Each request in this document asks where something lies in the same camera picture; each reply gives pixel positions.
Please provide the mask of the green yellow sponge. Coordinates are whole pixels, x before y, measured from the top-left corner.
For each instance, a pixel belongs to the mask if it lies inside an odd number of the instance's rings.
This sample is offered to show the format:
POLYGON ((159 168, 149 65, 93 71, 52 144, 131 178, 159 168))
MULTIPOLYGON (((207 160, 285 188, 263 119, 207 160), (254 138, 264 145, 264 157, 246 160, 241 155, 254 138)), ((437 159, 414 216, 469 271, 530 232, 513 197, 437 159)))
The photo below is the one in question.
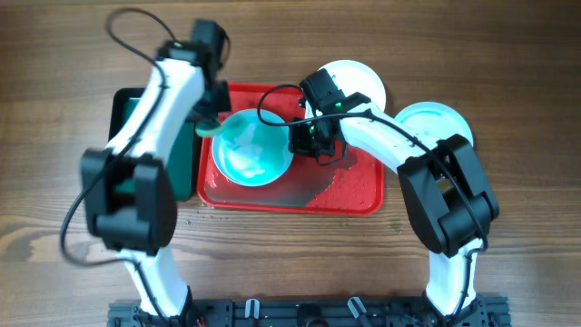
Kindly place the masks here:
POLYGON ((215 119, 201 120, 195 124, 195 133, 201 138, 211 138, 223 129, 222 124, 215 119))

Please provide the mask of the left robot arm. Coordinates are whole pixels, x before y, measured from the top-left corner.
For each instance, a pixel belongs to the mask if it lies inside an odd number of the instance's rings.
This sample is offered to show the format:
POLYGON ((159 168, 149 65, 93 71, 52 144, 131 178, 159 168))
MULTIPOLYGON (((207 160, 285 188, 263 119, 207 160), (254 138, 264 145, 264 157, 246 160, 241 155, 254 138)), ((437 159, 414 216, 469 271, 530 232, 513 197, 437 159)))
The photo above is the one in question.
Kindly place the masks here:
POLYGON ((166 165, 184 124, 193 123, 200 137, 220 131, 219 115, 231 109, 228 85, 217 78, 229 42, 221 26, 202 19, 190 40, 165 42, 123 127, 103 150, 87 150, 81 159, 88 232, 131 272, 141 296, 132 315, 137 322, 195 322, 191 292, 169 246, 177 202, 166 165))

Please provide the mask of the light blue plate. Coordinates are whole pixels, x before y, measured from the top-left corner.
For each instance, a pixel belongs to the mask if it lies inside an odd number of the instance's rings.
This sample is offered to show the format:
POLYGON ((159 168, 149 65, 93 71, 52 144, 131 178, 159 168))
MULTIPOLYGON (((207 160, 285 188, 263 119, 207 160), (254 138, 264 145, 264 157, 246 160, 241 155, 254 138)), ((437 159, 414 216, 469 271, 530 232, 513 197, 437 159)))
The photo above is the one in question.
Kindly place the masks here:
POLYGON ((402 109, 395 120, 425 135, 448 139, 458 134, 475 146, 467 120, 452 107, 437 102, 419 102, 402 109))
POLYGON ((282 177, 291 166, 289 129, 282 118, 266 110, 238 111, 212 139, 212 157, 229 181, 257 187, 282 177))

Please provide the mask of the white plate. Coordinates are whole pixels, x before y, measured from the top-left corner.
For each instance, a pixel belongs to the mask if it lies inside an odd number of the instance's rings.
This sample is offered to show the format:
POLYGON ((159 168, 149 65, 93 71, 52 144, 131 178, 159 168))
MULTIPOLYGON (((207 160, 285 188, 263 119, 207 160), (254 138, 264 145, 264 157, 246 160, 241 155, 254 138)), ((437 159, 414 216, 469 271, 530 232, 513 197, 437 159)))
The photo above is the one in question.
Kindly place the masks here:
POLYGON ((387 104, 387 92, 378 76, 367 65, 354 60, 337 60, 323 65, 335 85, 345 94, 359 92, 366 95, 379 109, 384 110, 387 104))

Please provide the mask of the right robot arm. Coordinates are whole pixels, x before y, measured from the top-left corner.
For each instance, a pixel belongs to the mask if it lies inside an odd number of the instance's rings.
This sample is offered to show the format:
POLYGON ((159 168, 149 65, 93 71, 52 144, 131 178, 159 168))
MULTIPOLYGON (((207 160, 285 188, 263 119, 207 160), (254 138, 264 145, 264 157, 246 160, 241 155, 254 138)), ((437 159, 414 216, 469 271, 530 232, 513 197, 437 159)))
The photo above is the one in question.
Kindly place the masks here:
POLYGON ((320 165, 343 158, 348 146, 371 154, 399 178, 410 225, 430 252, 425 295, 448 322, 475 301, 475 260, 488 248, 499 205, 470 141, 435 138, 385 115, 365 94, 344 94, 326 69, 298 84, 305 109, 290 123, 289 149, 320 165))

